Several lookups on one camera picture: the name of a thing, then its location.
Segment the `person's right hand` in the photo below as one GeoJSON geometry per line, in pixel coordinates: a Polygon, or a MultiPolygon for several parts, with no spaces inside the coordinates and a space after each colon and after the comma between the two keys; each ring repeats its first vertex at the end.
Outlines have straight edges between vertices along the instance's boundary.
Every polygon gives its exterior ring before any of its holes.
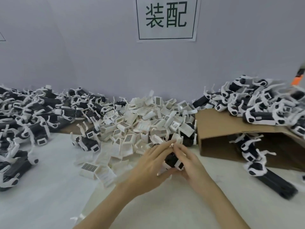
{"type": "Polygon", "coordinates": [[[196,192],[215,184],[196,154],[177,143],[173,145],[173,150],[177,158],[184,164],[182,175],[196,192]]]}

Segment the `person's left hand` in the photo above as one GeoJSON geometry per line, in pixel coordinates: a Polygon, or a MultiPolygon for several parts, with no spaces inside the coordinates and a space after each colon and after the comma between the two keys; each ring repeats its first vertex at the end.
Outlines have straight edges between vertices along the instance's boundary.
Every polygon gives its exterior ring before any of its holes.
{"type": "Polygon", "coordinates": [[[124,182],[143,185],[148,192],[160,186],[164,181],[158,181],[157,174],[166,156],[173,152],[171,143],[170,140],[147,150],[124,182]]]}

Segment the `black white handheld device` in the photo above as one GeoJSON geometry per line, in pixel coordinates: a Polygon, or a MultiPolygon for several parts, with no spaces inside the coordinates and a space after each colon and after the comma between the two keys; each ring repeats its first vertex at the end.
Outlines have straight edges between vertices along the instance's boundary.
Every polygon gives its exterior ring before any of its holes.
{"type": "Polygon", "coordinates": [[[168,154],[162,163],[162,166],[158,172],[158,176],[166,172],[169,169],[176,168],[179,171],[184,170],[184,164],[180,161],[174,152],[168,154]]]}

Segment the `person's left forearm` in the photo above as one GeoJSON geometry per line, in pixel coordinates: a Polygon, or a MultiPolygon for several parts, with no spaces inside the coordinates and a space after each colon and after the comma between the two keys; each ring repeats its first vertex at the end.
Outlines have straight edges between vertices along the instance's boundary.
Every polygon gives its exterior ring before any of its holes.
{"type": "Polygon", "coordinates": [[[143,185],[124,182],[112,192],[73,229],[109,229],[122,209],[135,197],[148,190],[143,185]]]}

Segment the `person's right forearm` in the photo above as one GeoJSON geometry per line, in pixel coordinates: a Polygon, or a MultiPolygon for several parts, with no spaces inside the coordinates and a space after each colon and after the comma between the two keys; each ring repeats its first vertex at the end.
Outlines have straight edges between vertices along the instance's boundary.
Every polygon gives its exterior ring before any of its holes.
{"type": "Polygon", "coordinates": [[[209,205],[221,229],[251,229],[211,178],[200,176],[189,178],[188,182],[209,205]]]}

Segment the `brown cardboard box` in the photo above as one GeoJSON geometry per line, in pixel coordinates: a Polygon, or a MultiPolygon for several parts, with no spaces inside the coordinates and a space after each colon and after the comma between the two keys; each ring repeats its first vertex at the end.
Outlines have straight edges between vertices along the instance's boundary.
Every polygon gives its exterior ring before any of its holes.
{"type": "Polygon", "coordinates": [[[197,142],[200,155],[246,163],[234,140],[242,133],[264,135],[255,143],[266,154],[267,167],[296,170],[305,173],[305,140],[290,132],[285,126],[253,125],[244,123],[241,117],[228,111],[201,110],[195,114],[197,120],[197,142]]]}

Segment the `pile of white labelled clips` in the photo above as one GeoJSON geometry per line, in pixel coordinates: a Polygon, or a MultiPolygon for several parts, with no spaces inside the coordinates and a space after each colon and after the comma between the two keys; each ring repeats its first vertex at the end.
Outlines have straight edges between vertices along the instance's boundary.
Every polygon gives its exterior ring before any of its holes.
{"type": "Polygon", "coordinates": [[[104,187],[126,178],[135,166],[135,154],[144,153],[171,139],[187,147],[197,143],[194,114],[197,110],[176,99],[163,101],[151,90],[148,97],[128,101],[109,102],[105,96],[85,93],[81,88],[71,90],[73,119],[84,117],[86,122],[77,124],[80,135],[71,140],[88,155],[80,154],[75,161],[81,165],[79,175],[99,180],[104,187]]]}

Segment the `black white device curved arms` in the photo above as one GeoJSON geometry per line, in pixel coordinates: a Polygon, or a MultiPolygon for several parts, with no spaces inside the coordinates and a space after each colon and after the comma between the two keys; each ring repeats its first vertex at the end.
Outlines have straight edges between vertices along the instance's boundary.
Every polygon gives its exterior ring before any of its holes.
{"type": "Polygon", "coordinates": [[[256,148],[255,143],[261,141],[263,137],[263,134],[258,133],[242,133],[238,134],[236,139],[230,140],[229,143],[234,143],[238,147],[246,161],[260,161],[266,154],[277,155],[274,152],[256,148]]]}

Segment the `heap of black white devices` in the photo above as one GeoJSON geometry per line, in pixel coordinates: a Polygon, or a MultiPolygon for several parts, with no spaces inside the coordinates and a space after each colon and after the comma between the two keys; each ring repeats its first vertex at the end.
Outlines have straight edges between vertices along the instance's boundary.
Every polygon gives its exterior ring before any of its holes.
{"type": "Polygon", "coordinates": [[[253,125],[286,126],[305,139],[305,88],[278,80],[242,75],[227,81],[218,92],[204,89],[192,102],[197,110],[229,111],[253,125]]]}

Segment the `long black white device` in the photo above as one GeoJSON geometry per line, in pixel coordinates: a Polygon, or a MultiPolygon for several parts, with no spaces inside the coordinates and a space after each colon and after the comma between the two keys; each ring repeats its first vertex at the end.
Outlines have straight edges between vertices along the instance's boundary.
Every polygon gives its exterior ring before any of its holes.
{"type": "Polygon", "coordinates": [[[263,155],[259,160],[247,162],[244,169],[254,178],[268,186],[286,200],[291,200],[299,191],[290,182],[284,180],[266,168],[267,158],[263,155]]]}

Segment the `white paper sign black characters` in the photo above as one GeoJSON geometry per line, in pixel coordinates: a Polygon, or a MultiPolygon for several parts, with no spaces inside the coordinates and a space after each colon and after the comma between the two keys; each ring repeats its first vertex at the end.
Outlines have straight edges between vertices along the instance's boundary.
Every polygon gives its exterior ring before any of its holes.
{"type": "Polygon", "coordinates": [[[195,42],[201,0],[134,0],[138,42],[195,42]]]}

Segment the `orange black tool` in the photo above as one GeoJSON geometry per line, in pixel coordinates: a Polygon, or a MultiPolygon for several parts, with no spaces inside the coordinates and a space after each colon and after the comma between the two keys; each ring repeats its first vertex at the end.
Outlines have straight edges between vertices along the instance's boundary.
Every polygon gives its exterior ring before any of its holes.
{"type": "Polygon", "coordinates": [[[301,65],[298,72],[296,73],[294,79],[291,82],[291,85],[301,86],[302,81],[305,80],[305,65],[301,65]]]}

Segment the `pile of black white devices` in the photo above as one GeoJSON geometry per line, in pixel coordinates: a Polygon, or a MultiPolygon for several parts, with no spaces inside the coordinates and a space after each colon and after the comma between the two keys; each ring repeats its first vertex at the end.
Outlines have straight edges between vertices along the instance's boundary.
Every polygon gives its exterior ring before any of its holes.
{"type": "Polygon", "coordinates": [[[67,92],[55,93],[50,85],[37,90],[7,88],[0,85],[0,192],[15,187],[20,178],[39,159],[35,146],[46,145],[51,134],[61,131],[75,121],[85,120],[88,127],[77,124],[81,135],[72,144],[84,151],[77,158],[83,164],[100,150],[100,137],[110,137],[120,118],[120,111],[127,104],[125,98],[113,103],[101,95],[79,87],[67,92]]]}

